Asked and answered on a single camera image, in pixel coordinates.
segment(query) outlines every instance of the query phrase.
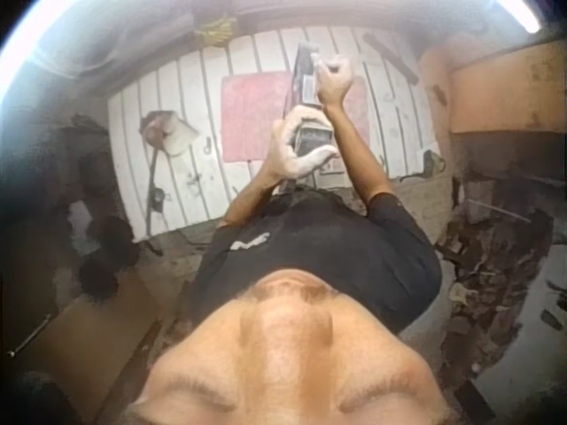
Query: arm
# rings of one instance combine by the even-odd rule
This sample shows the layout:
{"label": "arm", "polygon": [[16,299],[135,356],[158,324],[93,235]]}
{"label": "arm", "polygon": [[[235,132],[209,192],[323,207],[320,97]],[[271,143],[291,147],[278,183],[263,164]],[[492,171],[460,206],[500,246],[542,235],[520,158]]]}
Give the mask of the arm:
{"label": "arm", "polygon": [[272,127],[272,139],[264,164],[229,205],[219,227],[243,226],[269,202],[274,189],[282,180],[297,180],[310,174],[338,154],[334,146],[326,145],[298,158],[291,143],[303,120],[330,125],[321,111],[305,106],[296,106],[285,120],[276,121]]}
{"label": "arm", "polygon": [[368,206],[378,193],[392,193],[392,186],[384,168],[361,139],[343,108],[343,100],[353,82],[351,65],[344,58],[331,64],[316,59],[315,68],[319,99],[327,118],[335,128],[335,139],[345,161],[346,171],[354,189]]}

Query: black t-shirt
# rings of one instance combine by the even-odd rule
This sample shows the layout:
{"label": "black t-shirt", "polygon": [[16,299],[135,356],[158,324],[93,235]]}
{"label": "black t-shirt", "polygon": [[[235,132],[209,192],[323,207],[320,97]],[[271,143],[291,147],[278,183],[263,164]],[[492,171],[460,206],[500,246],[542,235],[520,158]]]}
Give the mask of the black t-shirt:
{"label": "black t-shirt", "polygon": [[376,195],[363,217],[329,192],[300,189],[274,197],[245,226],[215,232],[190,288],[191,319],[199,324],[282,268],[319,276],[396,333],[441,284],[435,251],[397,197]]}

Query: white wooden wall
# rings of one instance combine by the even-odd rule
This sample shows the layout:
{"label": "white wooden wall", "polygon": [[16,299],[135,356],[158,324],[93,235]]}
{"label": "white wooden wall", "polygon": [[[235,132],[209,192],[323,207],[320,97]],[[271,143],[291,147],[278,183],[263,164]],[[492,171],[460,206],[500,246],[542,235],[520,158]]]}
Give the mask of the white wooden wall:
{"label": "white wooden wall", "polygon": [[[135,240],[145,234],[145,208],[153,148],[139,134],[148,112],[176,111],[201,137],[180,157],[158,154],[155,183],[166,192],[163,214],[153,212],[152,234],[221,217],[256,175],[261,161],[224,163],[221,142],[222,79],[243,73],[292,71],[298,43],[317,43],[323,55],[340,53],[366,82],[369,147],[391,178],[422,171],[423,149],[435,145],[431,111],[421,81],[403,75],[363,40],[367,32],[418,74],[408,43],[374,28],[295,27],[246,35],[227,48],[207,47],[146,74],[108,101],[114,168]],[[348,187],[346,173],[315,175],[322,189]]]}

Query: hand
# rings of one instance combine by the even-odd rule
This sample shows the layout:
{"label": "hand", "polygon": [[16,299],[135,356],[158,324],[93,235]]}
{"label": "hand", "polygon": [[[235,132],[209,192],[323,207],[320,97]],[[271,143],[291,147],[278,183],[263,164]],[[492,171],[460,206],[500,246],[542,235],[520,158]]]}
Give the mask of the hand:
{"label": "hand", "polygon": [[323,107],[342,106],[346,93],[353,84],[353,69],[350,60],[335,56],[323,61],[319,54],[312,55],[317,75],[317,94]]}
{"label": "hand", "polygon": [[262,169],[275,183],[285,179],[297,180],[305,177],[338,155],[338,149],[327,144],[298,157],[292,143],[303,120],[317,121],[331,127],[323,112],[301,105],[293,108],[284,120],[274,122],[268,157]]}

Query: nose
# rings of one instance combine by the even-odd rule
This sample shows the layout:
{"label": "nose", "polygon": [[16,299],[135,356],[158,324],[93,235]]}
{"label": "nose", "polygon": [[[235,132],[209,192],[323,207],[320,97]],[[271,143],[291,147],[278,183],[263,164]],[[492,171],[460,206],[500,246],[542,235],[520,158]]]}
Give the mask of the nose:
{"label": "nose", "polygon": [[324,417],[332,334],[330,314],[293,290],[243,314],[241,370],[249,423],[292,425]]}

